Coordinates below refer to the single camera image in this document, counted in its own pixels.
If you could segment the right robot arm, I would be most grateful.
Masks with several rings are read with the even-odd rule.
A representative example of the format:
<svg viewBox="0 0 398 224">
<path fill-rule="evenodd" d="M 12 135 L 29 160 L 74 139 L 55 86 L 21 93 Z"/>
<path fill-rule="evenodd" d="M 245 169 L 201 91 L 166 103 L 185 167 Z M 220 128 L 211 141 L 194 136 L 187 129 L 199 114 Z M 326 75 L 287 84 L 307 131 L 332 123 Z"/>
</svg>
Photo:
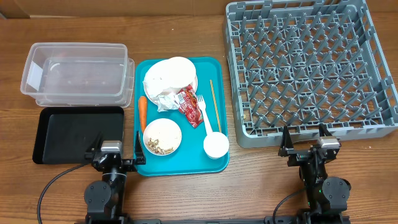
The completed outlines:
<svg viewBox="0 0 398 224">
<path fill-rule="evenodd" d="M 318 127 L 320 137 L 310 149 L 296 150 L 287 126 L 283 128 L 282 142 L 278 155 L 287 157 L 289 167 L 298 166 L 304 188 L 281 200 L 272 214 L 272 222 L 280 220 L 289 223 L 349 223 L 349 217 L 342 212 L 347 210 L 351 184 L 339 177 L 330 177 L 325 164 L 336 159 L 341 148 L 339 139 L 327 130 L 326 125 Z M 308 208 L 298 210 L 294 216 L 278 217 L 278 209 L 288 199 L 305 192 Z"/>
</svg>

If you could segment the pink bowl with food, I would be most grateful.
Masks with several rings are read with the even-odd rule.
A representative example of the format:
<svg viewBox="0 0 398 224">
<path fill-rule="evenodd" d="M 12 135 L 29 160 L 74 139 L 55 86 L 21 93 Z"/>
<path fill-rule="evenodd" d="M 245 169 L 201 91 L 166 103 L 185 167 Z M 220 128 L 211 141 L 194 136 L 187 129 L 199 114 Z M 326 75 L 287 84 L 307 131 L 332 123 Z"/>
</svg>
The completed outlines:
<svg viewBox="0 0 398 224">
<path fill-rule="evenodd" d="M 180 146 L 182 131 L 175 121 L 159 118 L 147 125 L 143 140 L 146 149 L 155 156 L 168 156 Z"/>
</svg>

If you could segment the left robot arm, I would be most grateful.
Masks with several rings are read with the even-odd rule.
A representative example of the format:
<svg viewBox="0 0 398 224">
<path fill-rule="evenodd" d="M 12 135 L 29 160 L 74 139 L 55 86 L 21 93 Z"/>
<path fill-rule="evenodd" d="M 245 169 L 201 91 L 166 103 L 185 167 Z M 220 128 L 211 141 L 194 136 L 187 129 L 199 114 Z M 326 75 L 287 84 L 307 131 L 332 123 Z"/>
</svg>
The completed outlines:
<svg viewBox="0 0 398 224">
<path fill-rule="evenodd" d="M 98 133 L 85 152 L 85 159 L 102 173 L 102 179 L 85 189 L 87 205 L 85 223 L 132 223 L 130 215 L 123 212 L 124 191 L 128 172 L 136 172 L 137 166 L 146 164 L 140 134 L 136 133 L 135 158 L 123 158 L 121 141 L 105 141 Z"/>
</svg>

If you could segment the red ketchup packet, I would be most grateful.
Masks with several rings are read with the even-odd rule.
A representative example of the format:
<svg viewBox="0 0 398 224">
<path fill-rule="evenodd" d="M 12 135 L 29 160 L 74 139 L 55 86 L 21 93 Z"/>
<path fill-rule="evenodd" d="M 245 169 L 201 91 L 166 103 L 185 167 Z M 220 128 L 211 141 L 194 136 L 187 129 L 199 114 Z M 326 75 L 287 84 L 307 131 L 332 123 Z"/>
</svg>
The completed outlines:
<svg viewBox="0 0 398 224">
<path fill-rule="evenodd" d="M 203 116 L 193 87 L 188 85 L 182 88 L 177 93 L 177 99 L 179 112 L 185 115 L 193 128 L 197 128 L 203 122 Z"/>
</svg>

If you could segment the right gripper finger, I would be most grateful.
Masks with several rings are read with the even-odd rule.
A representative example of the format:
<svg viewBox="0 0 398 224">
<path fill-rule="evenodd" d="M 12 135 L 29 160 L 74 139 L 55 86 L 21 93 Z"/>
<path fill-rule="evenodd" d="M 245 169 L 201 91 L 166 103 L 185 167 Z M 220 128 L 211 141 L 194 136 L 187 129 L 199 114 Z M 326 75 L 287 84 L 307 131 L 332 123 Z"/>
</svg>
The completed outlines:
<svg viewBox="0 0 398 224">
<path fill-rule="evenodd" d="M 332 134 L 327 130 L 327 125 L 321 123 L 318 127 L 320 137 L 332 136 Z"/>
<path fill-rule="evenodd" d="M 289 129 L 287 126 L 284 126 L 282 132 L 282 141 L 280 144 L 280 148 L 278 151 L 279 156 L 288 156 L 290 151 L 294 150 L 294 145 L 292 143 Z"/>
</svg>

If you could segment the orange carrot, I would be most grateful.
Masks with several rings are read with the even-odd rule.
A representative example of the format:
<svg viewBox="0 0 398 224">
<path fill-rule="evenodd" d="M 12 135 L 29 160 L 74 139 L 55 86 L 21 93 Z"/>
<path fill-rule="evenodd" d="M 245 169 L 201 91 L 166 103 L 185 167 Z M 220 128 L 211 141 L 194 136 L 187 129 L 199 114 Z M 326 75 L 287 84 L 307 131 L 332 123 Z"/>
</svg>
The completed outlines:
<svg viewBox="0 0 398 224">
<path fill-rule="evenodd" d="M 141 96 L 138 100 L 139 110 L 139 121 L 141 125 L 141 131 L 144 132 L 147 126 L 147 98 Z"/>
</svg>

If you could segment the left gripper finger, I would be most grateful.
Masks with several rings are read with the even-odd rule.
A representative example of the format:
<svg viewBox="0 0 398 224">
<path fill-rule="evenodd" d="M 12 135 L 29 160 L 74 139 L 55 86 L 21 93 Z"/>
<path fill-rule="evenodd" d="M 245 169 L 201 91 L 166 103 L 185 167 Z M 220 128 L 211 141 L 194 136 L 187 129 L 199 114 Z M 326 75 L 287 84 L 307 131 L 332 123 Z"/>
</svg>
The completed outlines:
<svg viewBox="0 0 398 224">
<path fill-rule="evenodd" d="M 88 146 L 88 152 L 95 152 L 101 148 L 103 142 L 103 133 L 99 132 L 94 141 Z"/>
<path fill-rule="evenodd" d="M 136 131 L 136 137 L 134 141 L 134 155 L 135 165 L 146 165 L 146 157 L 141 145 L 141 135 L 139 131 Z"/>
</svg>

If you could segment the white napkin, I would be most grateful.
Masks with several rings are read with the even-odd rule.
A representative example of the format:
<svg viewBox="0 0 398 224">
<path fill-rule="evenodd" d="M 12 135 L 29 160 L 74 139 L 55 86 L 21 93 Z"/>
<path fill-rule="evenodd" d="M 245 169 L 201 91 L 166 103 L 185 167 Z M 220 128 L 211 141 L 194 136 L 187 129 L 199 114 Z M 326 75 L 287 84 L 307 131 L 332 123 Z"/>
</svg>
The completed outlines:
<svg viewBox="0 0 398 224">
<path fill-rule="evenodd" d="M 177 110 L 177 93 L 181 88 L 171 87 L 168 81 L 161 79 L 147 79 L 143 81 L 146 97 L 157 106 L 158 112 Z"/>
</svg>

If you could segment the white plastic cup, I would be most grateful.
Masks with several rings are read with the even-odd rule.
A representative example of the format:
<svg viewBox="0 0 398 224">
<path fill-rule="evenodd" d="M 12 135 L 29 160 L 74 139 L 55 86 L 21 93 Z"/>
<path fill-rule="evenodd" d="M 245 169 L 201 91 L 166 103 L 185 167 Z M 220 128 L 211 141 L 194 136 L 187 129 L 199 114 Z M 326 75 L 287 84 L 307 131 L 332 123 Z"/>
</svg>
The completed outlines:
<svg viewBox="0 0 398 224">
<path fill-rule="evenodd" d="M 203 148 L 208 157 L 219 159 L 228 153 L 229 141 L 223 133 L 212 132 L 205 137 Z"/>
</svg>

